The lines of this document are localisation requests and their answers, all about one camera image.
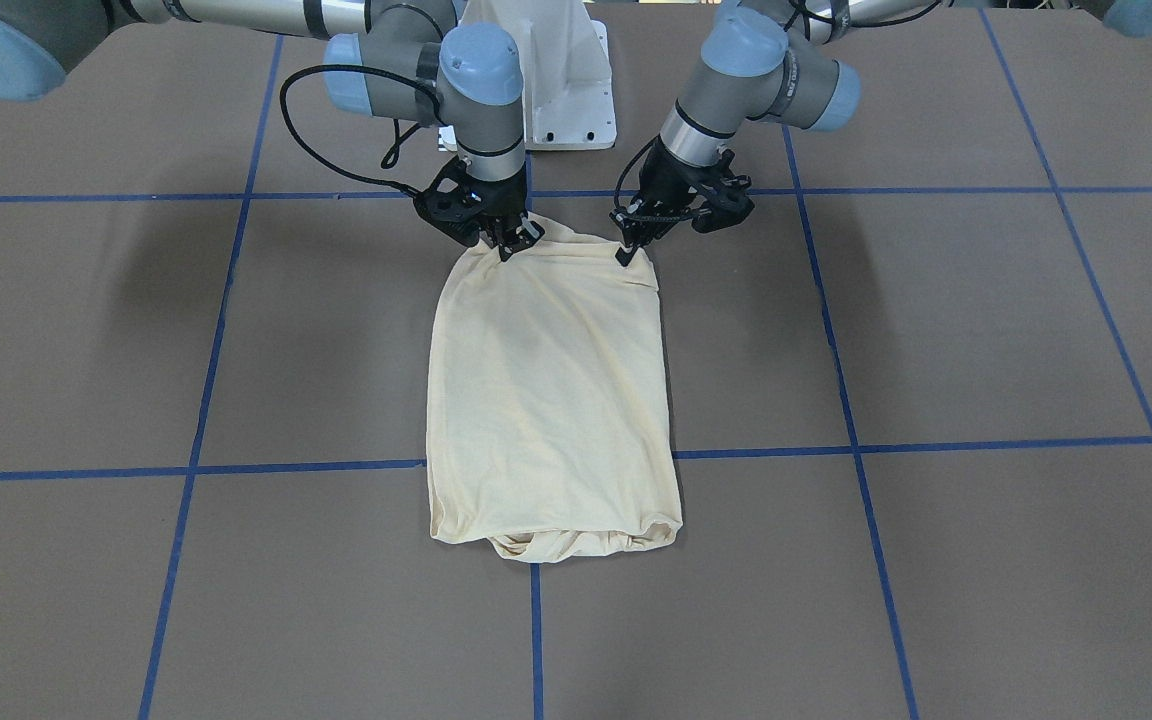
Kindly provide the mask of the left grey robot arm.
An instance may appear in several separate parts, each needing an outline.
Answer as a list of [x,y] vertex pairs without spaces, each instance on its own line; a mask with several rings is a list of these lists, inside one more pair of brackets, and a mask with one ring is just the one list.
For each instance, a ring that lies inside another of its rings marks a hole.
[[611,219],[621,233],[614,260],[630,265],[676,225],[710,233],[745,222],[751,181],[732,172],[742,124],[836,131],[855,115],[861,78],[820,47],[856,29],[905,26],[938,3],[915,1],[723,1],[698,63],[660,131],[626,170],[637,173],[630,200],[614,187]]

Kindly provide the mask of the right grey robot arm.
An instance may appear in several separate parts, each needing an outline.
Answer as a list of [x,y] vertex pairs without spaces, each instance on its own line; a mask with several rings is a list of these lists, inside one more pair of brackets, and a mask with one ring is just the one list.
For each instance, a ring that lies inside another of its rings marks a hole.
[[324,59],[291,74],[324,79],[339,109],[449,127],[457,146],[425,190],[388,181],[416,213],[463,247],[502,259],[535,247],[526,213],[524,70],[516,41],[467,22],[462,1],[0,1],[0,99],[35,101],[119,29],[179,20],[324,41]]

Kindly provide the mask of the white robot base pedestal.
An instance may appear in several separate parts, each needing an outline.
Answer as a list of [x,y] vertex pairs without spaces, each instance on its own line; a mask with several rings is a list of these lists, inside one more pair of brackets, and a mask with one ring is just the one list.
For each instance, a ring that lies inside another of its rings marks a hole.
[[584,1],[467,1],[460,23],[516,41],[529,151],[600,151],[617,141],[607,28]]

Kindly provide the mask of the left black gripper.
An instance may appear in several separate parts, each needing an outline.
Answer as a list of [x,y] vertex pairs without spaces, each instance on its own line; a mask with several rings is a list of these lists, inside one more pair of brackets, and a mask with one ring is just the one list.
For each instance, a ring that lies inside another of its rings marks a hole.
[[626,209],[626,233],[614,251],[614,260],[630,265],[649,241],[664,237],[677,223],[691,223],[702,200],[692,191],[692,167],[672,156],[662,141],[650,141],[641,149],[646,156],[637,174],[637,191]]

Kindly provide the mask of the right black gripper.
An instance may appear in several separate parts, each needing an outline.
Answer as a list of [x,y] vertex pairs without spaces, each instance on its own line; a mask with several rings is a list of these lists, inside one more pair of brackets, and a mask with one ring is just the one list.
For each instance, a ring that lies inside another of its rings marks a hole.
[[499,181],[476,179],[475,184],[485,205],[479,236],[488,249],[498,250],[500,260],[511,260],[513,256],[530,250],[544,237],[545,229],[540,223],[532,222],[526,211],[529,182],[525,172],[513,173],[511,177]]

